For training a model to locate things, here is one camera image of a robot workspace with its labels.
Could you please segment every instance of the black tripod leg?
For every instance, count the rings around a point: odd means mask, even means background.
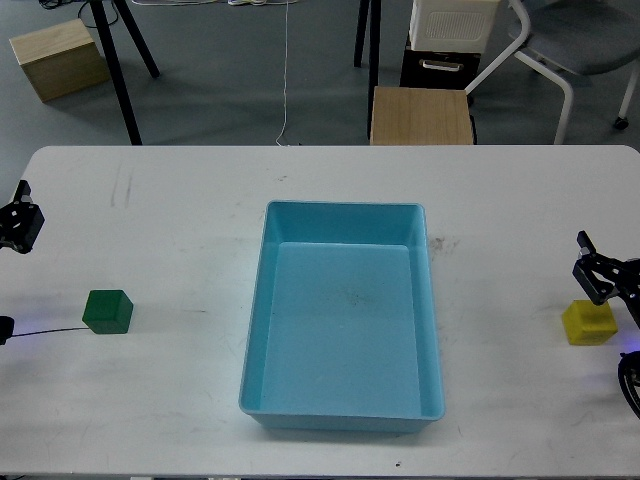
[[[367,17],[369,16],[369,2],[371,0],[360,0],[358,10],[358,30],[356,31],[356,49],[353,54],[353,66],[362,66],[362,50],[364,49],[364,35],[367,31]]]
[[[138,131],[138,124],[136,123],[136,117],[133,114],[131,100],[129,100],[127,85],[124,83],[124,77],[122,76],[122,69],[120,68],[120,62],[118,61],[116,47],[113,44],[113,38],[111,38],[111,32],[109,31],[109,23],[107,22],[107,15],[104,12],[104,6],[102,5],[102,1],[92,1],[89,2],[89,5],[91,6],[93,19],[96,22],[96,28],[98,29],[98,35],[100,36],[104,56],[107,60],[111,80],[113,81],[113,86],[116,89],[116,96],[120,103],[120,110],[122,110],[124,123],[127,126],[127,131],[129,132],[131,145],[142,145],[142,139],[140,138],[140,132]]]
[[[369,24],[369,113],[367,116],[367,137],[371,138],[373,115],[373,94],[378,85],[378,65],[380,63],[380,17],[381,0],[371,0],[371,23]]]
[[[136,47],[138,47],[138,51],[142,56],[142,60],[144,60],[144,64],[149,69],[149,73],[153,78],[158,78],[160,76],[160,71],[151,56],[151,52],[149,51],[144,38],[142,38],[138,24],[133,18],[133,15],[131,15],[131,10],[129,10],[129,6],[127,5],[127,0],[113,0],[113,4],[118,9],[118,12],[120,12],[122,21],[126,25],[127,30],[129,30],[129,35],[133,38],[133,42],[136,44]]]

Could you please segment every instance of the stool seat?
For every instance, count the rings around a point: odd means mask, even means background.
[[[473,145],[464,90],[376,87],[371,145]]]

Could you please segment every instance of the white box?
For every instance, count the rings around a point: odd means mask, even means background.
[[[484,53],[500,0],[414,0],[409,39],[421,52]]]

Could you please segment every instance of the table surface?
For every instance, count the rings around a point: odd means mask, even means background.
[[[91,289],[135,304],[126,335],[0,347],[4,474],[618,476],[640,472],[620,352],[560,316],[585,229],[639,255],[640,155],[621,146],[49,147],[24,178],[46,222],[0,252],[15,333],[83,326]],[[274,199],[417,202],[447,412],[418,434],[267,430],[238,408],[264,211]]]

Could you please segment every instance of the white cable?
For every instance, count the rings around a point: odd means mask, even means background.
[[[149,3],[142,0],[131,0],[131,3],[143,7],[181,7],[188,5],[204,5],[205,3],[217,3],[218,0],[161,0],[157,3]]]
[[[284,88],[282,93],[284,95],[284,120],[282,122],[282,130],[280,130],[280,135],[276,138],[276,145],[284,147],[280,143],[280,139],[284,135],[284,130],[287,128],[287,66],[289,63],[289,3],[287,2],[287,7],[285,9],[285,20],[284,20]]]

